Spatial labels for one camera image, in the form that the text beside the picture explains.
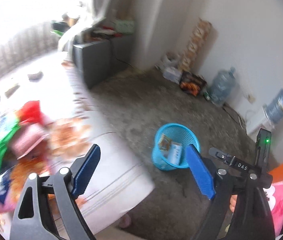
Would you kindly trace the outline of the pink chips bag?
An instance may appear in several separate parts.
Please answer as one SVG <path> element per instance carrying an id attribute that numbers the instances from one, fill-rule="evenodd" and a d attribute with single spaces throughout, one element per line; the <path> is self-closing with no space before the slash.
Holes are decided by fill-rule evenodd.
<path id="1" fill-rule="evenodd" d="M 48 133 L 39 124 L 23 125 L 8 143 L 0 168 L 0 213 L 13 211 L 31 173 L 47 176 Z"/>

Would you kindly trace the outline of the blue white tissue box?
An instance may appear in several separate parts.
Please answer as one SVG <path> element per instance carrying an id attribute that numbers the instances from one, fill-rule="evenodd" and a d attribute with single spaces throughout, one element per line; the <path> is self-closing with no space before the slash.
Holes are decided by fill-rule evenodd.
<path id="1" fill-rule="evenodd" d="M 173 141 L 171 143 L 167 157 L 168 162 L 173 165 L 179 165 L 182 156 L 182 149 L 183 149 L 182 144 Z"/>

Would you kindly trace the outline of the gold snack wrapper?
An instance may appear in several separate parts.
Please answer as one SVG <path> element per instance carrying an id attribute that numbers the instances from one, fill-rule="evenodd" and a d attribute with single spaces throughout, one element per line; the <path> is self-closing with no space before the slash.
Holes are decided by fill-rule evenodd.
<path id="1" fill-rule="evenodd" d="M 167 135 L 161 134 L 159 142 L 158 142 L 159 150 L 167 152 L 170 149 L 172 142 L 173 140 L 169 138 Z"/>

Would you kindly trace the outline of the blue plastic trash basket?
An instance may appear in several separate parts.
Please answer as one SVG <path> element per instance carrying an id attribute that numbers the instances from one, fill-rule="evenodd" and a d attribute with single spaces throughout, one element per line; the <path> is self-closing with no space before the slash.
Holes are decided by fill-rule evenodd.
<path id="1" fill-rule="evenodd" d="M 177 123 L 162 126 L 155 135 L 153 165 L 162 171 L 188 168 L 186 148 L 189 145 L 201 152 L 197 137 L 186 126 Z"/>

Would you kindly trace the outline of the floral plastic tablecloth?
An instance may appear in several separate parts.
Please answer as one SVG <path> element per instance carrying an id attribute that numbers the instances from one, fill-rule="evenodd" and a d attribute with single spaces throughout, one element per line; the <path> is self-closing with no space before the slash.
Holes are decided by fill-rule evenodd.
<path id="1" fill-rule="evenodd" d="M 39 71 L 43 77 L 29 81 L 28 74 Z M 20 87 L 7 98 L 5 92 L 15 84 Z M 100 146 L 96 172 L 78 199 L 94 233 L 116 222 L 154 190 L 146 167 L 111 128 L 80 72 L 58 53 L 33 59 L 0 78 L 0 97 L 0 112 L 6 108 L 16 111 L 28 101 L 40 102 L 51 173 L 70 166 L 93 144 Z"/>

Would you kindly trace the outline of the blue water dispenser bottle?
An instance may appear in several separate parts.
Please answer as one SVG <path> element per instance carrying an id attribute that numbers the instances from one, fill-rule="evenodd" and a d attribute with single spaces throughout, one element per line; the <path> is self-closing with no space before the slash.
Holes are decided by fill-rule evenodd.
<path id="1" fill-rule="evenodd" d="M 273 124 L 278 124 L 283 118 L 283 89 L 279 91 L 277 96 L 265 107 L 267 118 Z"/>

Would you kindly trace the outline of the red snack bag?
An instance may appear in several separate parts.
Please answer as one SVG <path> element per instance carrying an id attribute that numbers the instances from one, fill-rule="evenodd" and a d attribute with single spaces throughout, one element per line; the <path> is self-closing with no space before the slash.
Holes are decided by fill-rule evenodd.
<path id="1" fill-rule="evenodd" d="M 39 101 L 26 102 L 16 115 L 21 124 L 44 124 Z"/>

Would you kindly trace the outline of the large water jug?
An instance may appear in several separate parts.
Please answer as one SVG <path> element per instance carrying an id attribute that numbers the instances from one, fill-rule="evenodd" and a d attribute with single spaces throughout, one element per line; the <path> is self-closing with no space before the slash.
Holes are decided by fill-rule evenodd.
<path id="1" fill-rule="evenodd" d="M 222 106 L 230 96 L 232 89 L 235 87 L 235 68 L 229 70 L 220 70 L 214 77 L 212 85 L 208 89 L 210 100 L 214 105 Z"/>

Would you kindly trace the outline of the black orange snack bag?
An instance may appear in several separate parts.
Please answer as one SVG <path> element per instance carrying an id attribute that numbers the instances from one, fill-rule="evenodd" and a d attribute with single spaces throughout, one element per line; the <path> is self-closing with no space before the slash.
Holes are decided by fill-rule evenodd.
<path id="1" fill-rule="evenodd" d="M 190 95 L 198 96 L 204 89 L 207 82 L 201 77 L 191 72 L 182 72 L 180 79 L 180 89 Z"/>

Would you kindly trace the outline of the beige biscuit pack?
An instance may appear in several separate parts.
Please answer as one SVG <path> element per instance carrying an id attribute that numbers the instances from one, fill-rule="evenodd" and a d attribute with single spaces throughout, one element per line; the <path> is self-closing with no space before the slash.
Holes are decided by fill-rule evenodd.
<path id="1" fill-rule="evenodd" d="M 41 71 L 28 74 L 29 81 L 39 81 L 42 77 L 43 77 L 43 72 Z"/>

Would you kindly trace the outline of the brown red snack packet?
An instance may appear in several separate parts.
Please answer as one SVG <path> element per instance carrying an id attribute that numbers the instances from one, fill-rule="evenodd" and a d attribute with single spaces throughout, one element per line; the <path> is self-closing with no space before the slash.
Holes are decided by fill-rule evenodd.
<path id="1" fill-rule="evenodd" d="M 20 85 L 15 84 L 14 86 L 12 86 L 11 88 L 9 88 L 6 92 L 5 92 L 5 96 L 7 98 L 11 97 L 20 87 Z"/>

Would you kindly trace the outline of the dark grey cabinet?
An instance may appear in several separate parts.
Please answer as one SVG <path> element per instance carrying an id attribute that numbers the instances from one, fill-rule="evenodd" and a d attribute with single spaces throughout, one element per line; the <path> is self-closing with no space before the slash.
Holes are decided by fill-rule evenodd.
<path id="1" fill-rule="evenodd" d="M 133 35 L 73 45 L 73 61 L 87 88 L 125 70 L 131 62 Z"/>

